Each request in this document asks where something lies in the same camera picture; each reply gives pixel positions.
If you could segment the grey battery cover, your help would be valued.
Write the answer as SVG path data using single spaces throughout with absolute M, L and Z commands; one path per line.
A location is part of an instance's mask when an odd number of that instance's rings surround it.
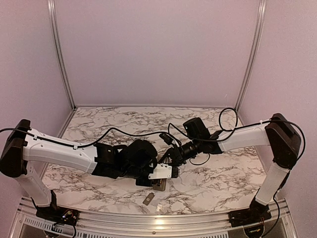
M 143 204 L 148 206 L 150 204 L 150 202 L 153 200 L 155 194 L 154 193 L 149 193 L 146 198 L 143 200 Z

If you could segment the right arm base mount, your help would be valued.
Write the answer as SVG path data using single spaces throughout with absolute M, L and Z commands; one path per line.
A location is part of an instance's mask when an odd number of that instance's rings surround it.
M 268 206 L 262 213 L 251 211 L 250 208 L 234 210 L 228 213 L 232 227 L 246 226 L 253 223 L 263 222 L 272 218 Z

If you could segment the grey remote control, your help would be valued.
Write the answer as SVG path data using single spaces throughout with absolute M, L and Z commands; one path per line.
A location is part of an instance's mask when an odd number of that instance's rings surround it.
M 165 191 L 167 179 L 153 179 L 153 189 L 156 191 Z

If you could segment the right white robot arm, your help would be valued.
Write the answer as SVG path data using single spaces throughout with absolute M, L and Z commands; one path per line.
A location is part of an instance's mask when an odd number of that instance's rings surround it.
M 216 155 L 245 147 L 270 146 L 273 164 L 245 212 L 250 222 L 256 222 L 264 215 L 271 199 L 285 185 L 306 145 L 302 130 L 280 113 L 263 122 L 214 133 L 210 133 L 198 117 L 186 121 L 183 127 L 190 142 L 170 147 L 160 159 L 161 162 L 178 167 L 200 153 Z

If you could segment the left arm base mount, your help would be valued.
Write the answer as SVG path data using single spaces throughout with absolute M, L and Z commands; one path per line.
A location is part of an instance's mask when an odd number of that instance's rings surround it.
M 75 226 L 79 217 L 79 211 L 65 207 L 37 207 L 36 216 L 58 224 Z

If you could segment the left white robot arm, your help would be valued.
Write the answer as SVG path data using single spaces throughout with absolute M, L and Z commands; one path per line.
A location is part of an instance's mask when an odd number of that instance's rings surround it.
M 157 150 L 146 140 L 117 146 L 100 141 L 81 144 L 44 135 L 31 128 L 26 119 L 1 132 L 9 132 L 9 136 L 0 157 L 0 172 L 15 179 L 37 211 L 53 221 L 59 220 L 66 209 L 57 205 L 55 193 L 44 185 L 33 162 L 66 166 L 98 177 L 130 178 L 137 186 L 152 186 L 154 181 L 171 176 L 171 167 L 157 162 Z

